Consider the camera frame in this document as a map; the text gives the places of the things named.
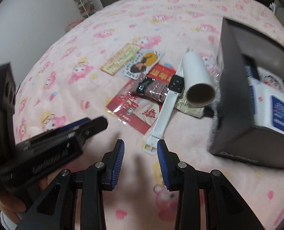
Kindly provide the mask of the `person left hand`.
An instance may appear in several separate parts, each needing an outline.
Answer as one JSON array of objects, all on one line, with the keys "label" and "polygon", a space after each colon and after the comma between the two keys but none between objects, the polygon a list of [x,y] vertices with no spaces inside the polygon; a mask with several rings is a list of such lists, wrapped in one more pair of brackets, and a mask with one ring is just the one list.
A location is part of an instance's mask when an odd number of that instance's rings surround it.
[{"label": "person left hand", "polygon": [[25,212],[26,206],[17,197],[4,192],[0,194],[0,211],[9,221],[17,225],[21,220],[18,213]]}]

